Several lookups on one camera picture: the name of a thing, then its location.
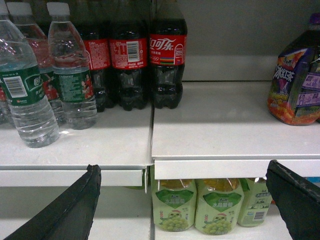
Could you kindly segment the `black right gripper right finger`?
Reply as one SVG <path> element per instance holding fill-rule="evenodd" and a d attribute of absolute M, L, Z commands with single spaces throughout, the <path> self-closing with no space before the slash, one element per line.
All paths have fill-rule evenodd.
<path fill-rule="evenodd" d="M 293 240 L 320 238 L 320 188 L 291 169 L 271 160 L 266 186 Z"/>

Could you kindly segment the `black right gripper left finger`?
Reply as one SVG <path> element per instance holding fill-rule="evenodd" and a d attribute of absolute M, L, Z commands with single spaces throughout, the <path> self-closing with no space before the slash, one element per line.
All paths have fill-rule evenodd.
<path fill-rule="evenodd" d="M 101 181 L 101 168 L 88 165 L 85 174 L 6 239 L 87 240 L 98 204 Z"/>

